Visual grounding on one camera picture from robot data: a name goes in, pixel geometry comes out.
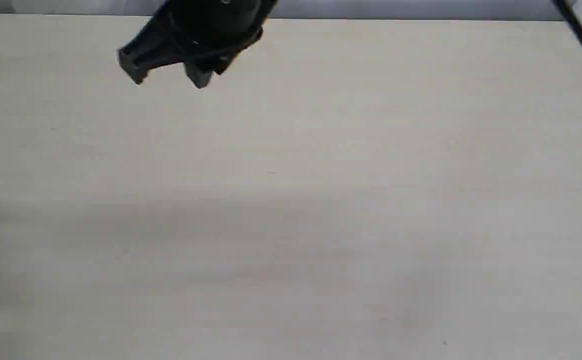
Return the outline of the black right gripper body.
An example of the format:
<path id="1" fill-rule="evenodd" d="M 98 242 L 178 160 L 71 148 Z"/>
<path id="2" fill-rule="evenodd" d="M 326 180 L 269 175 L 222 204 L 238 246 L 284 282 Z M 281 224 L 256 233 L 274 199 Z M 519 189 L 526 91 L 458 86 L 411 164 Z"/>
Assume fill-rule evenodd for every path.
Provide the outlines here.
<path id="1" fill-rule="evenodd" d="M 154 14 L 160 29 L 181 34 L 183 59 L 214 59 L 222 75 L 245 48 L 259 41 L 276 0 L 167 0 Z"/>

